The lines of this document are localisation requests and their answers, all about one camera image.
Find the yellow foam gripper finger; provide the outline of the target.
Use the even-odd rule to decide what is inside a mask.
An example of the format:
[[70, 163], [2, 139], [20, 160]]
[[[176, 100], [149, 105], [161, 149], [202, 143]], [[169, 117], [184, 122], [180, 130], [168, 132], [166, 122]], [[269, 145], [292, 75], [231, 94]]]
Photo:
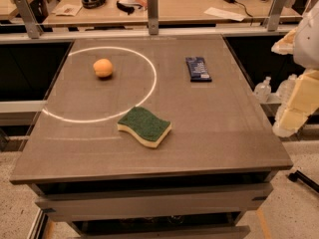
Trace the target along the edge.
[[271, 51], [279, 55], [292, 55], [296, 32], [296, 28], [289, 31], [283, 38], [281, 38], [272, 46]]
[[289, 137], [318, 109], [319, 71], [306, 69], [298, 78], [288, 80], [272, 130], [277, 136]]

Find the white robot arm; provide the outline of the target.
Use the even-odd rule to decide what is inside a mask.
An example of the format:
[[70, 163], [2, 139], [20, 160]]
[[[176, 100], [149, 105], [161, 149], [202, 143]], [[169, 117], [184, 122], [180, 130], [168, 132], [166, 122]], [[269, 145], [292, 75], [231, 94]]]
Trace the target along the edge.
[[296, 79], [287, 80], [272, 128], [277, 136], [289, 137], [319, 109], [319, 3], [271, 51], [291, 54], [294, 63], [305, 69]]

